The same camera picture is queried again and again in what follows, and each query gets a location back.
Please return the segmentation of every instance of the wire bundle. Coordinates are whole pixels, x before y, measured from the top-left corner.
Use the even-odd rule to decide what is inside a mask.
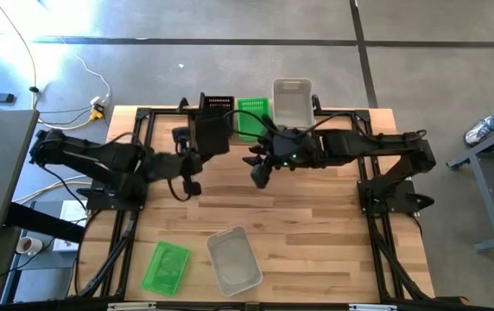
[[[29,90],[32,92],[32,102],[31,102],[31,108],[33,110],[36,109],[36,105],[38,104],[37,103],[37,100],[36,100],[36,93],[40,92],[40,90],[38,89],[37,87],[37,75],[36,75],[36,65],[35,65],[35,62],[34,62],[34,57],[32,56],[32,53],[30,52],[30,48],[29,48],[29,45],[27,44],[27,42],[24,40],[24,38],[22,37],[22,34],[21,32],[18,30],[18,28],[15,26],[15,24],[13,23],[13,21],[11,21],[10,17],[7,15],[7,13],[5,13],[5,10],[2,8],[2,6],[0,5],[0,10],[2,11],[3,15],[5,16],[5,18],[7,19],[7,21],[11,24],[11,27],[15,30],[16,34],[19,36],[19,38],[21,39],[22,43],[24,44],[24,47],[26,48],[27,52],[28,52],[28,57],[30,58],[30,63],[32,64],[32,71],[33,71],[33,85],[29,88]],[[65,42],[65,40],[59,36],[59,38],[61,39],[61,41],[67,45],[67,43]],[[105,94],[105,98],[101,101],[101,105],[105,106],[105,103],[108,103],[108,105],[111,103],[110,102],[110,99],[111,99],[111,96],[112,96],[112,91],[111,91],[111,86],[109,85],[109,83],[107,83],[107,81],[105,80],[105,78],[103,77],[103,75],[99,74],[99,73],[96,73],[94,72],[93,70],[91,70],[87,65],[86,65],[86,62],[80,58],[78,55],[74,54],[74,57],[79,60],[82,65],[84,66],[84,69],[88,72],[88,73],[91,73],[93,75],[95,75],[96,77],[99,77],[101,79],[101,81],[103,81],[103,83],[107,86],[107,93]],[[81,110],[84,110],[84,109],[91,109],[92,108],[92,105],[90,106],[87,106],[85,108],[82,108],[82,109],[78,109],[76,111],[81,111]],[[62,113],[62,112],[67,112],[67,111],[50,111],[50,112],[43,112],[43,113]],[[57,126],[57,125],[68,125],[68,124],[72,124],[73,122],[75,122],[76,120],[78,120],[80,117],[82,117],[83,115],[85,115],[87,113],[87,111],[84,111],[82,113],[80,113],[75,119],[73,119],[72,121],[70,122],[65,122],[65,123],[50,123],[50,122],[45,122],[44,120],[42,120],[40,117],[38,118],[38,123],[40,124],[44,124],[45,126],[47,126],[48,128],[50,129],[56,129],[56,130],[76,130],[78,128],[81,128],[87,124],[89,124],[91,121],[95,120],[96,118],[93,116],[93,114],[82,124],[78,124],[78,125],[74,125],[74,126],[69,126],[69,127],[60,127],[60,126]]]

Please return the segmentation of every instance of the concrete floor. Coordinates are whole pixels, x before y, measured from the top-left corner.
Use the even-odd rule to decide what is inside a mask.
[[[29,37],[355,39],[348,0],[41,2],[47,11],[34,0],[0,4]],[[358,6],[367,40],[494,41],[494,0],[358,0]],[[1,13],[0,33],[13,34]],[[274,78],[300,76],[313,81],[325,106],[368,106],[353,47],[31,48],[44,92],[40,111],[78,108],[105,94],[105,86],[83,70],[73,53],[105,76],[114,105],[173,105],[182,97],[195,102],[199,92],[270,96]],[[379,107],[394,110],[399,130],[427,129],[439,163],[432,172],[415,177],[418,191],[436,200],[421,217],[435,292],[464,295],[474,304],[494,307],[494,251],[478,254],[472,248],[493,237],[473,173],[467,168],[450,172],[442,165],[464,149],[464,131],[494,111],[494,49],[369,48],[368,55]],[[17,96],[13,105],[0,108],[28,109],[31,77],[22,44],[13,35],[0,35],[0,92]],[[64,122],[74,116],[46,119]],[[98,121],[69,134],[102,141],[106,131]],[[56,171],[64,177],[76,175],[65,168]],[[51,176],[25,164],[15,197],[52,182]],[[40,200],[69,198],[59,189]],[[54,274],[44,279],[67,282]],[[26,292],[20,289],[17,300],[41,299]]]

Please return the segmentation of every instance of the wooden table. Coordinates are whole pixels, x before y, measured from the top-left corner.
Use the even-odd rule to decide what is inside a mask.
[[[107,140],[133,130],[137,108],[115,107]],[[396,133],[392,110],[371,109],[370,116],[375,133]],[[171,130],[186,121],[185,116],[157,117],[155,151],[174,152]],[[350,129],[351,123],[338,117],[322,128]],[[250,167],[241,161],[246,155],[246,145],[232,145],[230,153],[212,158],[196,176],[203,194],[188,202],[175,200],[165,181],[151,185],[137,226],[126,300],[377,302],[368,225],[358,209],[356,161],[339,168],[274,171],[267,188],[257,189]],[[397,159],[381,158],[382,171]],[[179,181],[174,184],[181,190]],[[433,296],[417,225],[404,214],[390,216],[399,260],[423,292]],[[114,217],[114,212],[102,212],[88,229],[79,259],[81,288],[107,256]],[[264,277],[259,286],[225,297],[216,283],[206,238],[235,225],[248,232]],[[175,297],[141,287],[158,241],[191,251]],[[385,260],[384,265],[389,292],[394,293]],[[112,289],[120,266],[118,261]]]

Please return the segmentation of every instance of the green basket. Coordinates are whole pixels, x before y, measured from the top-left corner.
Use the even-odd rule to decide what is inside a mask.
[[[186,268],[189,251],[180,246],[159,242],[142,281],[142,288],[174,297]]]
[[[245,98],[238,99],[237,101],[237,108],[239,110],[252,112],[259,117],[268,115],[272,118],[270,114],[270,103],[267,98]],[[237,114],[237,128],[245,133],[260,134],[264,126],[252,116],[240,112]],[[243,142],[255,142],[257,140],[256,137],[241,134],[239,135],[239,139]]]

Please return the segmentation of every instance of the shoe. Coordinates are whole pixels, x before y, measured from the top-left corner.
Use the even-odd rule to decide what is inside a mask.
[[[491,127],[489,126],[490,121],[491,117],[486,117],[473,125],[473,127],[464,134],[464,143],[473,147],[478,143],[483,142],[494,131],[491,130]]]

